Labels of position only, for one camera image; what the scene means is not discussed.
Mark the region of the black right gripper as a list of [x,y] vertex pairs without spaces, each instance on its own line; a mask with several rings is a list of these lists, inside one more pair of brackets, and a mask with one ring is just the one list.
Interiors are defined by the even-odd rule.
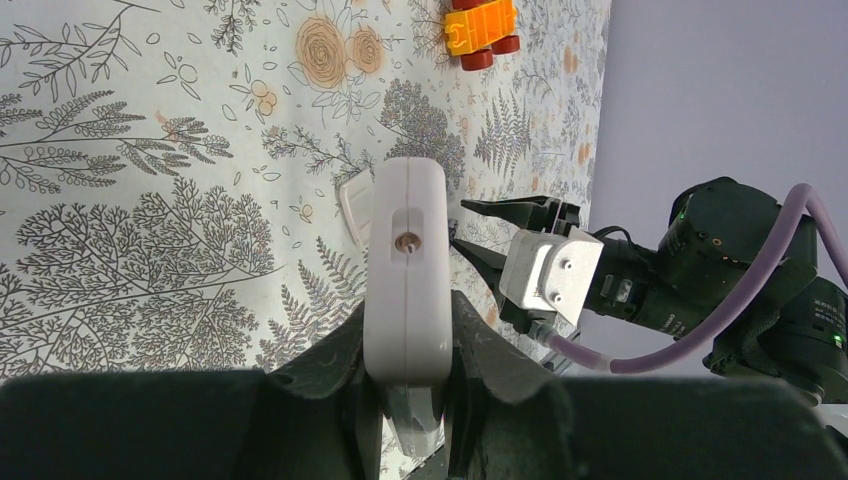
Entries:
[[[580,207],[548,196],[509,200],[462,200],[479,215],[504,220],[533,232],[569,232],[580,227]],[[624,239],[603,240],[584,308],[675,339],[687,335],[709,315],[709,309],[677,294],[654,268],[656,253]],[[471,242],[453,239],[451,246],[497,295],[507,257]]]

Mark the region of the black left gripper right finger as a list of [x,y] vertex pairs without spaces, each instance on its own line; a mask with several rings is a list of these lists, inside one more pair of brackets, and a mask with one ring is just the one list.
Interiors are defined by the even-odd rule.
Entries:
[[448,473],[463,479],[843,479],[847,454],[775,381],[560,377],[453,291]]

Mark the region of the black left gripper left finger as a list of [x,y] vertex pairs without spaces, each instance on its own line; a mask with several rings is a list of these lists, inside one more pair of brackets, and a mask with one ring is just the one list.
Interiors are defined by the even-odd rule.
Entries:
[[363,310],[283,367],[64,373],[1,389],[5,479],[367,479]]

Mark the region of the white remote control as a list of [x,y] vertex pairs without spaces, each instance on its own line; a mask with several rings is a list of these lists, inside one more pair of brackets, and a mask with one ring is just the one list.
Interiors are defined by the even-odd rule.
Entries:
[[445,174],[434,160],[375,170],[363,360],[403,454],[439,444],[453,327]]

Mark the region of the white battery cover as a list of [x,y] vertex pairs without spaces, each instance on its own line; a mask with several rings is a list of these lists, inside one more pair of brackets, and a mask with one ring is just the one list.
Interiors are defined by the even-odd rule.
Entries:
[[369,171],[361,171],[338,188],[341,212],[350,236],[361,251],[370,243],[373,214],[374,181]]

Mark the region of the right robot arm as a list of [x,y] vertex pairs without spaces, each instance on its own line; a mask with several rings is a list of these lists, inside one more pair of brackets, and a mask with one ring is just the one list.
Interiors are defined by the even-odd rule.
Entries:
[[[703,344],[724,377],[763,377],[809,404],[847,401],[847,286],[818,273],[825,250],[840,275],[847,252],[815,190],[784,200],[729,177],[683,191],[655,248],[617,225],[587,232],[579,208],[535,196],[466,200],[516,227],[507,253],[453,239],[487,284],[499,317],[551,357],[617,375],[655,371]],[[584,311],[668,336],[671,344],[616,358],[556,330]]]

